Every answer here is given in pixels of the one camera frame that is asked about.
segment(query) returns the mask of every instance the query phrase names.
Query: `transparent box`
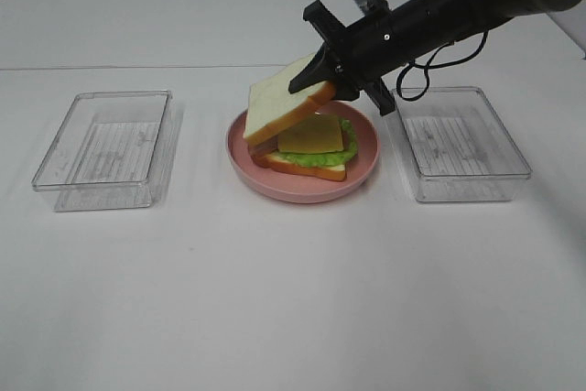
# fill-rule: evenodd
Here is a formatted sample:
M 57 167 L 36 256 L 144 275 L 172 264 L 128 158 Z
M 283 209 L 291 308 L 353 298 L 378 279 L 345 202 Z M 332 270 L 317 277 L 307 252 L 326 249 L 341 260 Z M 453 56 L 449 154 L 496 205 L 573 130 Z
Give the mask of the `transparent box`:
M 404 89 L 413 96 L 421 89 Z M 483 91 L 430 88 L 418 101 L 396 98 L 385 120 L 420 202 L 510 201 L 531 168 Z
M 177 141 L 171 93 L 75 97 L 32 180 L 55 212 L 146 208 L 159 200 Z

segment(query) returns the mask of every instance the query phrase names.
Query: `bread crust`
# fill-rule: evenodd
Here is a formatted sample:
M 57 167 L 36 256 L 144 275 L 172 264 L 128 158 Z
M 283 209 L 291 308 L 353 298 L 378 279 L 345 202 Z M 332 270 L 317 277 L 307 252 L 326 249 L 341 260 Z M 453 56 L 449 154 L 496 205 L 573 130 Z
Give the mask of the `bread crust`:
M 283 130 L 290 128 L 292 125 L 300 123 L 310 114 L 314 114 L 320 107 L 325 105 L 336 95 L 336 86 L 330 81 L 323 83 L 323 86 L 298 107 L 280 116 L 278 119 L 264 125 L 261 129 L 244 138 L 246 143 L 253 147 L 267 141 L 273 136 L 278 135 Z
M 270 144 L 263 148 L 253 150 L 249 148 L 250 158 L 262 168 L 271 168 L 279 173 L 299 174 L 301 176 L 313 176 L 320 179 L 342 181 L 346 179 L 346 167 L 302 167 L 293 162 L 280 159 L 273 155 L 275 149 L 270 149 Z

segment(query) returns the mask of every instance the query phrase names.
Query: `pink plate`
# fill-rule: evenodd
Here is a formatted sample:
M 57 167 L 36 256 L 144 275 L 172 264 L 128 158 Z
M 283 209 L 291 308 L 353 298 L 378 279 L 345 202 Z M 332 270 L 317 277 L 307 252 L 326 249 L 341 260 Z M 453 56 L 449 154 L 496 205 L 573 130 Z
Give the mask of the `pink plate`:
M 320 108 L 320 113 L 337 114 L 352 122 L 358 137 L 358 155 L 346 164 L 346 180 L 335 182 L 309 176 L 278 173 L 261 168 L 248 155 L 243 140 L 246 112 L 232 123 L 226 136 L 228 156 L 236 173 L 253 190 L 280 201 L 319 203 L 331 201 L 356 190 L 373 171 L 380 151 L 376 130 L 370 121 L 350 105 L 332 101 Z

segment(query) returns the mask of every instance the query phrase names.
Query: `white bread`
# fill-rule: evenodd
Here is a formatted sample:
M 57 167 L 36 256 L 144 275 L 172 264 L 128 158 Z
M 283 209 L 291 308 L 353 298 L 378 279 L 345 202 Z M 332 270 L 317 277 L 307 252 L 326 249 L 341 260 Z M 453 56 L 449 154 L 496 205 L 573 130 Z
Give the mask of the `white bread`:
M 286 159 L 277 152 L 252 155 L 253 162 L 263 168 L 271 168 L 279 173 L 299 174 L 302 176 L 314 176 L 320 179 L 342 181 L 346 179 L 346 166 L 344 164 L 335 167 L 302 167 Z
M 314 84 L 300 92 L 289 93 L 289 82 L 311 61 L 313 54 L 294 61 L 285 69 L 253 84 L 248 98 L 244 140 L 256 146 L 302 121 L 336 94 L 329 81 Z

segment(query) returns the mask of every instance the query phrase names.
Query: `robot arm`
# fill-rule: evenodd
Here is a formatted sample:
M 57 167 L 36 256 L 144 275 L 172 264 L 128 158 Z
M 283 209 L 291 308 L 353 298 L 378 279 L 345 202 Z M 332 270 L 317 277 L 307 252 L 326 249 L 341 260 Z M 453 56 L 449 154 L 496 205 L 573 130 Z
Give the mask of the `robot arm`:
M 364 17 L 345 27 L 318 0 L 303 18 L 324 43 L 289 84 L 297 92 L 319 81 L 337 85 L 336 99 L 364 90 L 381 114 L 395 110 L 381 77 L 433 49 L 499 27 L 516 16 L 563 11 L 581 0 L 410 0 L 395 10 L 386 0 L 354 0 Z

